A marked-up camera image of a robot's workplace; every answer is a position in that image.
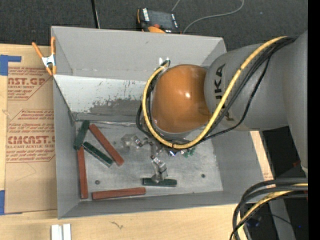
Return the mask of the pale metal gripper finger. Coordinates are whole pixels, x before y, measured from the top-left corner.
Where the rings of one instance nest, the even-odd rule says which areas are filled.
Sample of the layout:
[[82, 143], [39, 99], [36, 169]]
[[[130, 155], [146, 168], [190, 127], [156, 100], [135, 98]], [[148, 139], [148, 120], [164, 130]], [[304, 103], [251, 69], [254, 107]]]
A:
[[121, 138], [122, 145], [125, 148], [139, 149], [145, 145], [145, 142], [140, 139], [136, 134], [125, 134]]
[[154, 168], [154, 175], [151, 177], [151, 180], [158, 184], [168, 177], [167, 166], [164, 161], [160, 160], [154, 155], [152, 155], [150, 158]]

